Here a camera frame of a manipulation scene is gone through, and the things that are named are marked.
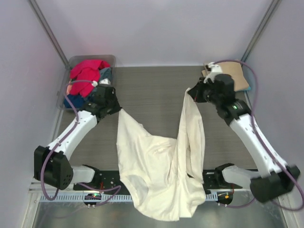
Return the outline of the white t shirt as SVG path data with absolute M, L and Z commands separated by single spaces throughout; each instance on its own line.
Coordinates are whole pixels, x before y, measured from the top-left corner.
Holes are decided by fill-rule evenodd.
M 204 125 L 188 91 L 184 94 L 176 138 L 150 134 L 121 110 L 116 147 L 120 180 L 134 207 L 143 215 L 177 221 L 192 217 L 205 202 Z

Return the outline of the clear plastic bin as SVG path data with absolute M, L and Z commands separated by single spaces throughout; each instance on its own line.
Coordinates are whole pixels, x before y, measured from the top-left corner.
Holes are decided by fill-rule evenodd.
M 87 80 L 79 80 L 79 81 L 72 81 L 70 79 L 70 71 L 80 62 L 84 60 L 92 60 L 92 59 L 97 59 L 97 60 L 104 60 L 110 64 L 110 68 L 112 70 L 112 82 L 114 81 L 114 71 L 115 71 L 115 65 L 116 65 L 116 57 L 114 55 L 84 55 L 84 56 L 73 56 L 69 59 L 69 68 L 65 70 L 61 86 L 58 92 L 58 99 L 57 99 L 57 108 L 60 110 L 70 110 L 71 108 L 65 108 L 64 106 L 64 99 L 67 99 L 66 95 L 66 88 L 69 82 L 71 84 L 74 83 L 79 83 L 79 82 L 89 82 Z

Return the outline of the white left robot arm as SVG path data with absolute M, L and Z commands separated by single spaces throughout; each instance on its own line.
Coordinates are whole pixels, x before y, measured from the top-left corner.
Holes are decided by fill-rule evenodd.
M 49 185 L 65 190 L 70 184 L 82 183 L 97 187 L 100 171 L 88 165 L 71 166 L 69 160 L 79 143 L 107 115 L 121 110 L 116 90 L 110 85 L 99 85 L 94 95 L 78 110 L 71 124 L 48 146 L 34 151 L 34 178 L 42 189 Z

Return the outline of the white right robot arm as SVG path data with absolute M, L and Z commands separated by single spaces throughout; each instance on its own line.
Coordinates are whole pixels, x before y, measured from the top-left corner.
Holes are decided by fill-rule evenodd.
M 290 193 L 300 170 L 289 166 L 264 138 L 251 115 L 251 109 L 243 100 L 236 98 L 234 80 L 228 74 L 218 74 L 213 80 L 200 77 L 198 83 L 188 91 L 197 103 L 211 103 L 218 116 L 225 121 L 240 138 L 257 171 L 250 171 L 227 163 L 218 166 L 214 175 L 218 185 L 234 184 L 250 190 L 254 198 L 266 203 L 281 195 Z

